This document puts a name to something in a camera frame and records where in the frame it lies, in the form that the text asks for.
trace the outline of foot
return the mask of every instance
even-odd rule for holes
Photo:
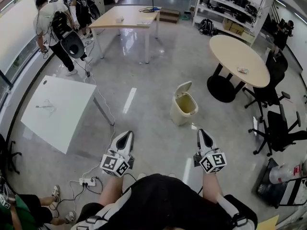
[[[85,35],[82,35],[82,36],[80,37],[81,40],[86,39],[86,38],[87,38],[87,35],[86,35],[86,34],[85,34]]]
[[[76,69],[74,69],[72,71],[67,71],[67,73],[65,75],[70,76],[70,75],[73,75],[73,74],[76,74],[76,73],[78,73],[78,71]]]
[[[68,214],[65,216],[65,219],[67,220],[66,224],[72,223],[74,220],[76,220],[76,213],[74,211],[68,212]]]
[[[140,173],[139,174],[139,176],[138,176],[138,178],[136,179],[137,181],[139,180],[139,179],[142,179],[142,178],[144,178],[144,177],[146,177],[147,175],[145,174],[145,173]]]
[[[169,177],[176,178],[175,174],[169,174],[168,176],[169,176]]]
[[[55,185],[53,187],[52,196],[56,198],[56,201],[55,201],[56,203],[58,203],[61,200],[59,196],[59,185]]]
[[[91,57],[91,56],[87,56],[87,57],[83,58],[83,60],[84,60],[87,64],[90,63],[90,62],[92,61],[92,59],[93,59],[93,57]]]

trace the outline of trash can lid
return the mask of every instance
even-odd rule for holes
[[[175,92],[175,95],[176,96],[181,96],[182,94],[188,92],[188,90],[190,89],[192,85],[192,81],[188,81],[188,82],[185,82],[181,85],[178,86],[176,92]]]

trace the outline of backpack on floor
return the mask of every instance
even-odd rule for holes
[[[203,19],[200,23],[200,34],[217,35],[217,30],[214,28],[213,22],[209,19]]]

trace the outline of trash can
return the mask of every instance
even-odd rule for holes
[[[191,81],[179,85],[172,100],[170,114],[173,122],[178,126],[186,123],[198,112],[197,103],[188,93],[191,85]]]

